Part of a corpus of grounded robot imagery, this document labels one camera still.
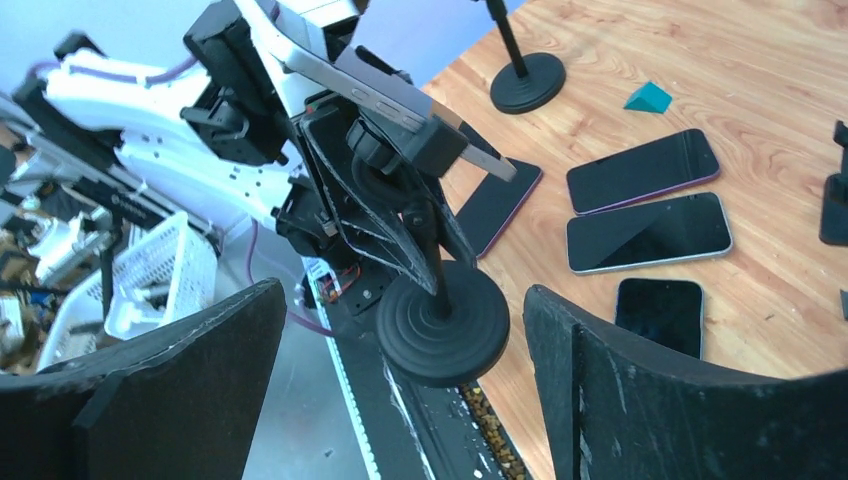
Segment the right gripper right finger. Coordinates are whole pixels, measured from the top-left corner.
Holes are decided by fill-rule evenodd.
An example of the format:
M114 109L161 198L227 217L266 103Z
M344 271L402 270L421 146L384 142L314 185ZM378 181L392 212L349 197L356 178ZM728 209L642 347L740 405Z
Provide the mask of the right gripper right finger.
M559 479L843 479L847 374L783 380L663 347L530 287L523 320Z

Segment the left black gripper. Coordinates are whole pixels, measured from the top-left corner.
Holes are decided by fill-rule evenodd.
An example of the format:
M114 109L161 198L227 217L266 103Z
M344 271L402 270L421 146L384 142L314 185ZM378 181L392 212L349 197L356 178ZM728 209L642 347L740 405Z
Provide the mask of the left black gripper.
M477 267L437 177L402 165L397 181L403 192L388 198L356 182L355 155L344 139L350 123L340 113L308 114L298 127L339 230L314 182L290 176L291 189L274 208L274 218L276 233L299 255L320 258L334 271L356 267L364 256L406 275L431 295L437 291L434 269L444 259L442 249L465 267Z

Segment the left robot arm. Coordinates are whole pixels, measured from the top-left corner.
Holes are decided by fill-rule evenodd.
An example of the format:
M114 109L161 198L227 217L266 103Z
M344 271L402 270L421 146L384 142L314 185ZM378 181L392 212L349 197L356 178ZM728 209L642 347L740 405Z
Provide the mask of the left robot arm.
M443 252L475 267L439 182L474 148L429 96L377 69L364 81L282 33L186 43L202 72L146 81L70 37L13 99L94 168L194 192L190 210L213 224L241 211L336 269L367 258L436 293Z

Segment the black round-base clamp stand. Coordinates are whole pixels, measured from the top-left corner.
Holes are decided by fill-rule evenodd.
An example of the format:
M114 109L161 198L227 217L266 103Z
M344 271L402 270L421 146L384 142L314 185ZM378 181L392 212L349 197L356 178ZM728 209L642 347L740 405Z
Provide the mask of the black round-base clamp stand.
M552 100L565 84L565 65L555 55L536 52L523 55L508 20L506 5L501 0L486 0L510 63L492 80L490 99L505 114L518 115L535 110Z

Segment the purple phone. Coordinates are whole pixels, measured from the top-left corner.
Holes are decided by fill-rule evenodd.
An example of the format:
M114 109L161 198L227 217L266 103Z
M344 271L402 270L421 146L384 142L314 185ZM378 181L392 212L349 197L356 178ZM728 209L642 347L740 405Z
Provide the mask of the purple phone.
M487 174L455 215L476 259L488 253L543 177L537 165L511 163L511 180Z

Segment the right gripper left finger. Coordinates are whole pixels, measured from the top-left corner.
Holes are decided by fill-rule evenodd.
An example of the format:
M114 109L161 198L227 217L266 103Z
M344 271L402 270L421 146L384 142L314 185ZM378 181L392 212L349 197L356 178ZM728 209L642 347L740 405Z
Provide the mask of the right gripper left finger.
M263 280L184 319L1 378L5 479L238 479L287 307Z

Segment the tall black round-base stand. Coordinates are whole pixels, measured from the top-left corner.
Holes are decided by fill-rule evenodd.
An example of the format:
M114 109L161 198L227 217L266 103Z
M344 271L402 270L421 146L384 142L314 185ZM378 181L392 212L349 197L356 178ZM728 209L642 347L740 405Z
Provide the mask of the tall black round-base stand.
M307 171L290 205L271 208L300 253L334 268L362 260L397 272L376 336L411 380L452 387L489 371L510 330L505 297L476 254L440 180L464 159L516 170L462 119L366 47L356 17L318 26L290 9L215 1L183 41L211 88L182 119L223 159L263 167L294 145Z

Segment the pink phone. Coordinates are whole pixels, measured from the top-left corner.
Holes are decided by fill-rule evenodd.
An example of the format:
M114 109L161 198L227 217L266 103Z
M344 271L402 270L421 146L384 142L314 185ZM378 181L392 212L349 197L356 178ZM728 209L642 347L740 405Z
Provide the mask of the pink phone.
M703 183L719 173L705 133L692 128L574 167L566 183L574 212L587 215Z

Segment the teal smartphone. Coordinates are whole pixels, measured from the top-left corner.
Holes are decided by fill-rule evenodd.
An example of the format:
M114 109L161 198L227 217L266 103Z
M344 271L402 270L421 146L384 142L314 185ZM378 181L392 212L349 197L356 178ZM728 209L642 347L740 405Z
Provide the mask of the teal smartphone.
M618 286L616 326L703 358L705 293L690 280L627 278Z

